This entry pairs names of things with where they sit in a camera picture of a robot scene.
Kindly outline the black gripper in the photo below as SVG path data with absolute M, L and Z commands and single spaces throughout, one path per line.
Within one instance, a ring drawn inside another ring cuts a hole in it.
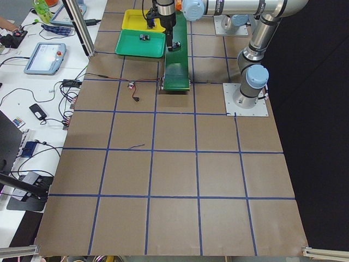
M 166 29 L 166 46 L 168 51 L 173 51 L 173 28 L 175 26 L 175 13 L 170 15 L 159 14 L 160 24 Z

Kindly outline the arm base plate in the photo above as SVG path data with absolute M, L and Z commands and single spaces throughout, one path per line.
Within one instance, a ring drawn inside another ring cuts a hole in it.
M 240 92 L 239 83 L 223 83 L 223 93 L 227 116 L 268 117 L 266 101 L 263 92 L 255 98 L 247 98 Z
M 216 35 L 247 37 L 248 29 L 246 24 L 249 22 L 249 16 L 244 15 L 219 15 L 214 16 L 214 28 Z

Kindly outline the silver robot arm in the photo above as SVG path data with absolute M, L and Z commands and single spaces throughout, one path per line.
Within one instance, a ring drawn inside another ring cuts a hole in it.
M 307 1 L 299 0 L 182 1 L 180 10 L 186 20 L 192 22 L 204 15 L 253 15 L 260 18 L 248 46 L 238 55 L 241 85 L 233 95 L 238 107 L 251 109 L 267 84 L 269 72 L 261 61 L 281 19 L 296 14 L 306 4 Z

